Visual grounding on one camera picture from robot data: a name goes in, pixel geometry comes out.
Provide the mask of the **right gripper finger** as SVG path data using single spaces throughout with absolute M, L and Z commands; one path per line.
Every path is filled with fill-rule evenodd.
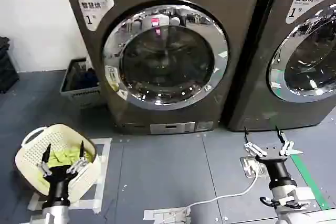
M 284 132 L 278 126 L 276 126 L 276 131 L 277 131 L 278 138 L 280 139 L 280 141 L 282 143 L 282 147 L 279 151 L 279 155 L 280 156 L 289 156 L 289 155 L 294 154 L 293 149 L 292 149 L 294 142 L 293 141 L 288 141 Z
M 247 137 L 248 134 L 249 134 L 248 130 L 244 128 L 244 138 L 245 138 L 244 147 L 247 150 L 247 152 L 253 156 L 265 157 L 266 152 L 262 150 L 258 145 L 250 142 Z

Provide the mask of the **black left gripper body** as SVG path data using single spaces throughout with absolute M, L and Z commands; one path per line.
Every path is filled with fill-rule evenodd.
M 44 179 L 49 182 L 49 192 L 46 202 L 70 202 L 69 201 L 69 183 L 77 176 L 77 172 L 67 172 L 70 165 L 56 166 L 49 170 L 51 175 Z

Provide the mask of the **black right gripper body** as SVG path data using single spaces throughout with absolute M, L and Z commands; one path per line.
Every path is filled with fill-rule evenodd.
M 279 148 L 273 147 L 266 150 L 266 156 L 256 156 L 256 161 L 265 165 L 269 178 L 269 188 L 276 188 L 285 185 L 297 186 L 295 180 L 289 174 L 285 162 L 287 157 L 280 155 Z

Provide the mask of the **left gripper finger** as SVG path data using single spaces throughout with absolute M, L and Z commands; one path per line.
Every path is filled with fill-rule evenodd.
M 51 144 L 49 144 L 42 155 L 41 162 L 38 164 L 38 168 L 43 174 L 43 177 L 50 176 L 52 174 L 51 170 L 48 167 L 48 161 L 50 157 Z
M 81 142 L 80 145 L 80 151 L 79 151 L 79 159 L 73 164 L 71 165 L 67 170 L 66 173 L 67 174 L 75 174 L 78 173 L 79 171 L 82 170 L 83 167 L 85 167 L 87 164 L 89 163 L 89 161 L 87 160 L 87 158 L 85 157 L 85 147 L 84 147 L 84 142 Z

